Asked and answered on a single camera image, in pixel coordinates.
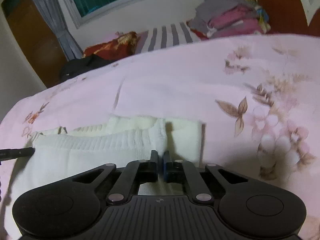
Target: gray stripe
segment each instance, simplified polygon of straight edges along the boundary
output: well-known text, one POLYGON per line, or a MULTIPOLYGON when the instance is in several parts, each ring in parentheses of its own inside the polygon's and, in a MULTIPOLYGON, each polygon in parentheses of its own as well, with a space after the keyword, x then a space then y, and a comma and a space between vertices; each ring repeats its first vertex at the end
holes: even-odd
POLYGON ((179 36, 174 24, 171 25, 172 38, 173 38, 173 46, 179 45, 179 36))
POLYGON ((144 46, 144 44, 146 43, 146 40, 147 40, 147 38, 148 38, 148 32, 149 32, 149 31, 146 31, 146 32, 143 32, 143 33, 140 34, 140 39, 139 39, 139 41, 138 41, 135 54, 141 53, 142 48, 143 48, 143 46, 144 46))
POLYGON ((166 26, 162 26, 162 39, 161 39, 161 46, 160 48, 166 48, 167 47, 167 28, 166 26))
POLYGON ((186 42, 187 43, 192 43, 193 40, 191 38, 190 32, 188 31, 186 25, 183 22, 181 22, 180 26, 181 26, 181 29, 183 30, 184 37, 186 38, 186 42))
POLYGON ((154 50, 155 44, 156 44, 157 33, 158 33, 157 28, 154 28, 153 29, 153 35, 152 35, 152 38, 151 38, 151 41, 150 41, 150 46, 148 48, 148 51, 153 51, 154 50))

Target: red and gold pillow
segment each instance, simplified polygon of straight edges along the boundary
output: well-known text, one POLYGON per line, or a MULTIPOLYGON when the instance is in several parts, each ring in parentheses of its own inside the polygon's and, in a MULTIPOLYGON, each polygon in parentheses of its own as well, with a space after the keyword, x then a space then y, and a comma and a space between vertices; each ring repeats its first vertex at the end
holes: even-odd
POLYGON ((119 60, 134 54, 138 38, 135 32, 129 32, 109 42, 87 47, 83 57, 96 54, 107 60, 119 60))

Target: pink bedsheet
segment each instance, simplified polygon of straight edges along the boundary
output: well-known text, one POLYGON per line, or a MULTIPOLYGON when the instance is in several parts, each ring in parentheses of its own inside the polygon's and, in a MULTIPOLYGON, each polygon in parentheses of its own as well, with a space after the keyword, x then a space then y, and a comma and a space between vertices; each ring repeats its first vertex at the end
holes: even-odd
MULTIPOLYGON (((0 125, 0 148, 23 147, 32 131, 99 124, 110 113, 201 120, 203 163, 294 192, 308 210, 300 235, 317 239, 319 51, 318 38, 252 35, 125 58, 19 101, 0 125)), ((0 166, 2 198, 12 166, 0 166)))

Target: pile of clothes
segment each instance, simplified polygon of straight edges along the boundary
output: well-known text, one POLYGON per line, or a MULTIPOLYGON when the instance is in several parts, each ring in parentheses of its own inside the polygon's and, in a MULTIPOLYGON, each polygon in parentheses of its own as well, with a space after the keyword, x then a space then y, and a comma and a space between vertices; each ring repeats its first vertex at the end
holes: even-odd
POLYGON ((270 31, 268 14, 255 0, 207 0, 187 25, 201 40, 270 31))

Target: silver screw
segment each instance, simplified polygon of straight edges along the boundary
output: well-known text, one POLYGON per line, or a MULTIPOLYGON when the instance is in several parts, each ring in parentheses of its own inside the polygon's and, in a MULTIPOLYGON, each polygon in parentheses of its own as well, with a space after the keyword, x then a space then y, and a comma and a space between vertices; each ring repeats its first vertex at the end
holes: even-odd
POLYGON ((209 201, 212 197, 209 194, 201 193, 196 196, 196 199, 199 201, 209 201))
POLYGON ((122 194, 114 193, 111 194, 108 199, 112 202, 120 201, 124 199, 124 196, 122 194))

